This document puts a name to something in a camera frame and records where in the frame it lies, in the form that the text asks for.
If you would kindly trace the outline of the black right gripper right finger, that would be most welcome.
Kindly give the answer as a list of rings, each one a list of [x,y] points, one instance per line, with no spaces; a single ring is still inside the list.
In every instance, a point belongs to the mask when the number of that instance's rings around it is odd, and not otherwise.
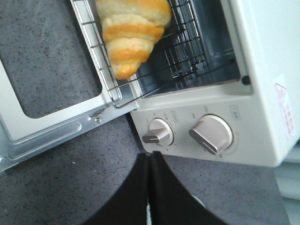
[[[225,225],[181,184],[162,154],[149,155],[149,202],[153,225]]]

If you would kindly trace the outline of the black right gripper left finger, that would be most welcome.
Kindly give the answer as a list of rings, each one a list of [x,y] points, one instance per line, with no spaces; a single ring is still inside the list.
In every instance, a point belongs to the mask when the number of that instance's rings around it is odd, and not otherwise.
[[[149,163],[145,153],[137,155],[119,189],[84,225],[147,224]]]

